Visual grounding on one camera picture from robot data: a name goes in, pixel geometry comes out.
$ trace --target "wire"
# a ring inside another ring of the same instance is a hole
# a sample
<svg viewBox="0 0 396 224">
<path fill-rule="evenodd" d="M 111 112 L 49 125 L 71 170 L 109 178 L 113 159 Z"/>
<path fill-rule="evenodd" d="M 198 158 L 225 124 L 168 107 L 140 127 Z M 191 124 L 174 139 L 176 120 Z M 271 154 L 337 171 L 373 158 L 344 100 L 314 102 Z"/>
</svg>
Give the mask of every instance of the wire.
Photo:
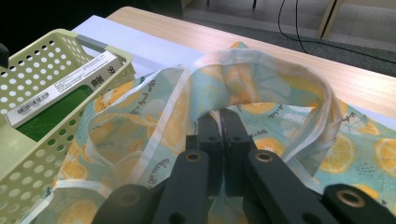
<svg viewBox="0 0 396 224">
<path fill-rule="evenodd" d="M 285 4 L 285 1 L 286 1 L 286 0 L 283 0 L 283 1 L 282 1 L 282 5 L 280 6 L 279 14 L 278 14 L 278 16 L 277 16 L 277 27 L 278 27 L 278 29 L 279 29 L 279 32 L 280 32 L 283 36 L 285 36 L 285 37 L 287 37 L 287 38 L 289 38 L 289 39 L 292 39 L 292 40 L 294 40 L 294 41 L 299 41 L 299 42 L 300 42 L 300 46 L 302 47 L 302 49 L 303 49 L 303 51 L 304 51 L 305 53 L 307 53 L 307 52 L 306 52 L 306 50 L 305 50 L 305 48 L 304 48 L 304 46 L 303 46 L 303 42 L 305 42 L 305 43 L 321 44 L 321 45 L 328 46 L 328 47 L 332 47 L 332 48 L 336 48 L 336 49 L 347 50 L 347 51 L 354 52 L 354 53 L 357 53 L 357 54 L 360 54 L 360 55 L 363 55 L 363 56 L 371 57 L 371 58 L 374 58 L 374 59 L 377 59 L 377 60 L 380 60 L 380 61 L 383 61 L 383 62 L 386 62 L 386 63 L 395 63 L 395 64 L 396 64 L 396 62 L 393 62 L 393 61 L 390 61 L 390 60 L 387 60 L 387 59 L 378 58 L 378 57 L 375 57 L 375 56 L 373 56 L 373 55 L 366 54 L 366 53 L 362 53 L 362 52 L 359 52 L 359 51 L 356 51 L 356 50 L 353 50 L 353 49 L 346 49 L 346 48 L 342 48 L 342 47 L 338 47 L 338 46 L 335 46 L 335 45 L 331 45 L 331 44 L 327 44 L 327 43 L 322 43 L 322 42 L 318 42 L 318 41 L 313 41 L 313 40 L 302 40 L 302 39 L 300 38 L 299 33 L 298 33 L 298 25 L 297 25 L 297 14 L 298 14 L 297 6 L 298 6 L 298 0 L 296 0 L 296 8 L 295 8 L 295 15 L 296 15 L 295 27 L 296 27 L 297 39 L 296 39 L 296 38 L 293 38 L 293 37 L 291 37 L 291 36 L 285 35 L 285 34 L 283 33 L 282 29 L 280 28 L 280 15 L 281 15 L 281 13 L 282 13 L 282 8 L 283 8 L 283 5 Z"/>
</svg>

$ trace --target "barcode label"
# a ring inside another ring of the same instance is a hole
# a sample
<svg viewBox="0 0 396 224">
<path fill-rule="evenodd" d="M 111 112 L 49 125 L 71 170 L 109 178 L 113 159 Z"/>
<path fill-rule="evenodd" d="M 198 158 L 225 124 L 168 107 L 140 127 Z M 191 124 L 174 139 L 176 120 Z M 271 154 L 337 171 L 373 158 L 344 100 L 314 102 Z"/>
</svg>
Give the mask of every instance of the barcode label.
<svg viewBox="0 0 396 224">
<path fill-rule="evenodd" d="M 18 114 L 24 114 L 29 111 L 32 106 L 37 106 L 45 99 L 49 98 L 50 94 L 48 92 L 44 92 L 43 94 L 38 95 L 36 98 L 32 99 L 31 101 L 27 102 L 25 105 L 22 105 L 20 109 L 18 109 Z"/>
</svg>

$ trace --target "plastic basket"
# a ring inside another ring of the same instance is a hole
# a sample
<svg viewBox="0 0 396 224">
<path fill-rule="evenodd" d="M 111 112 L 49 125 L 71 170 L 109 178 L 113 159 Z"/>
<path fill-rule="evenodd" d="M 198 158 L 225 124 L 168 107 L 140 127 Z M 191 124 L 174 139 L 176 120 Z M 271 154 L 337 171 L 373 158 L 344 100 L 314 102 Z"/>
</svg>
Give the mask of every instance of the plastic basket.
<svg viewBox="0 0 396 224">
<path fill-rule="evenodd" d="M 85 49 L 115 54 L 122 67 L 40 141 L 11 128 L 4 114 L 93 58 Z M 134 79 L 132 56 L 64 29 L 53 30 L 0 67 L 0 224 L 14 223 L 58 174 L 86 104 Z"/>
</svg>

